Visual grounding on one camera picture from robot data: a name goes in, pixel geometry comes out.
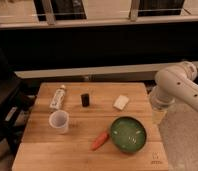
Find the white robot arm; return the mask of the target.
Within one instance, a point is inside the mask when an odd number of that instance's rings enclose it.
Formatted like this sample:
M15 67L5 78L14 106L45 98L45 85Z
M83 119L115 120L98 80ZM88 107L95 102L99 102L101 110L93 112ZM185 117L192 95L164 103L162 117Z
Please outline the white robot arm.
M155 74L155 87L149 93L152 120L160 124L170 106L179 99L198 112L198 85L194 82L197 68L183 61L159 70Z

